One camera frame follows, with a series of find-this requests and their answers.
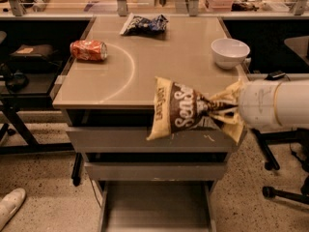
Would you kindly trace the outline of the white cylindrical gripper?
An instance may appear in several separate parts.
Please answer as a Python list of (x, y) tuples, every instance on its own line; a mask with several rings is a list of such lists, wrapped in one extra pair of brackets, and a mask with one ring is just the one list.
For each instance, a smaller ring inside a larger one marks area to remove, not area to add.
[(243, 82), (238, 80), (211, 96), (210, 100), (232, 105), (239, 104), (239, 115), (237, 113), (212, 114), (211, 118), (236, 144), (239, 143), (243, 132), (243, 122), (248, 128), (258, 131), (277, 130), (280, 124), (275, 115), (275, 97), (279, 85), (278, 81), (268, 80), (255, 80), (243, 85)]

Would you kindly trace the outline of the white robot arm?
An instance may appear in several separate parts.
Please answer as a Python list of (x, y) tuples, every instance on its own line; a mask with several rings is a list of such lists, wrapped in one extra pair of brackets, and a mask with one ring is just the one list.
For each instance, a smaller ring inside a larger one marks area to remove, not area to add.
[(239, 80), (210, 97), (209, 115), (239, 143), (244, 128), (258, 131), (309, 128), (309, 81)]

